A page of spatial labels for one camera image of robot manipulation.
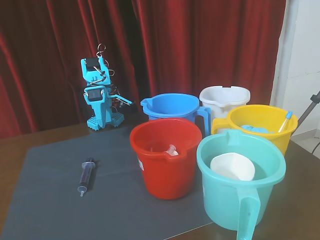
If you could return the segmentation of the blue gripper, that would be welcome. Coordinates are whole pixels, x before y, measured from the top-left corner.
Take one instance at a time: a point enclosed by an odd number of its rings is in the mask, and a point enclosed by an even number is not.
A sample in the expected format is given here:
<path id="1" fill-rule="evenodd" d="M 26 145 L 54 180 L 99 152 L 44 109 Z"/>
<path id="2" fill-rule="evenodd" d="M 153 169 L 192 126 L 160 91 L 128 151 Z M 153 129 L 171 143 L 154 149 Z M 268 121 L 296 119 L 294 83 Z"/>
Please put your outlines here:
<path id="1" fill-rule="evenodd" d="M 132 105 L 132 102 L 122 96 L 119 95 L 119 91 L 117 88 L 110 88 L 108 87 L 107 89 L 107 98 L 112 99 L 113 101 L 120 101 L 123 104 L 126 104 L 128 106 Z"/>

